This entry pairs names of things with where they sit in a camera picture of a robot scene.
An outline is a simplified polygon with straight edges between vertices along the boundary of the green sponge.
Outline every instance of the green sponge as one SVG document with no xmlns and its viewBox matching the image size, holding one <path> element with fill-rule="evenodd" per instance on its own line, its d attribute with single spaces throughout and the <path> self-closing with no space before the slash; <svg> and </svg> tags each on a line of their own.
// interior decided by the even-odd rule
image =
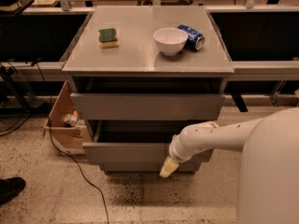
<svg viewBox="0 0 299 224">
<path fill-rule="evenodd" d="M 106 49 L 119 46 L 119 42 L 116 37 L 116 30 L 114 28 L 100 29 L 99 33 L 99 41 L 101 48 Z"/>
</svg>

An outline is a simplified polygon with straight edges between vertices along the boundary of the white bowl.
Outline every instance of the white bowl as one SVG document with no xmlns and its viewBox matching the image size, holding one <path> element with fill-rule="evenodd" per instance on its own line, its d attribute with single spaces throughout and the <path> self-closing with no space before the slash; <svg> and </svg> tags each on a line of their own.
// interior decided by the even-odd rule
<svg viewBox="0 0 299 224">
<path fill-rule="evenodd" d="M 187 41 L 186 32 L 174 27 L 157 30 L 153 34 L 158 49 L 166 56 L 173 56 L 180 52 Z"/>
</svg>

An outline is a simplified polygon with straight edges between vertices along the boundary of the floor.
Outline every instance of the floor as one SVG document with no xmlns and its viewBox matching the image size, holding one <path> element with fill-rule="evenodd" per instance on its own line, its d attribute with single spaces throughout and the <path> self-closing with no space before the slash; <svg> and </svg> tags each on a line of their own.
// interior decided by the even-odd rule
<svg viewBox="0 0 299 224">
<path fill-rule="evenodd" d="M 217 122 L 222 125 L 265 117 L 288 106 L 252 105 L 241 113 L 226 101 Z M 99 190 L 90 186 L 69 157 L 44 133 L 46 116 L 28 119 L 17 131 L 0 136 L 0 178 L 21 176 L 25 190 L 0 206 L 0 223 L 107 223 Z M 0 119 L 0 129 L 17 118 Z M 103 191 L 109 223 L 235 223 L 241 154 L 215 150 L 195 175 L 156 173 L 105 175 L 84 155 L 76 159 L 86 177 Z"/>
</svg>

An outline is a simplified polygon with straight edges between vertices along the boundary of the cardboard box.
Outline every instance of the cardboard box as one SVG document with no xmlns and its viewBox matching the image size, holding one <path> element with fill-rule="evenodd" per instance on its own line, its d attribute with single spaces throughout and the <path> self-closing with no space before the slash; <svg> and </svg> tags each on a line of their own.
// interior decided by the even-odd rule
<svg viewBox="0 0 299 224">
<path fill-rule="evenodd" d="M 50 112 L 44 129 L 50 132 L 55 140 L 55 145 L 62 151 L 79 154 L 84 153 L 83 142 L 91 142 L 92 139 L 85 125 L 67 127 L 64 122 L 65 115 L 73 114 L 76 110 L 70 97 L 71 93 L 72 90 L 66 81 Z"/>
</svg>

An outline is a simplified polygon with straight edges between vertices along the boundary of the can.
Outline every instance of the can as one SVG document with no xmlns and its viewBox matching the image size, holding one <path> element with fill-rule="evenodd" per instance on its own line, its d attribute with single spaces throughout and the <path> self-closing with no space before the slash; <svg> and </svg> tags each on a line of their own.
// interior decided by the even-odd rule
<svg viewBox="0 0 299 224">
<path fill-rule="evenodd" d="M 186 25 L 180 25 L 177 27 L 178 29 L 185 31 L 188 34 L 188 39 L 187 39 L 187 47 L 192 50 L 200 50 L 201 47 L 204 46 L 205 43 L 205 37 L 201 33 L 197 32 L 190 26 Z"/>
</svg>

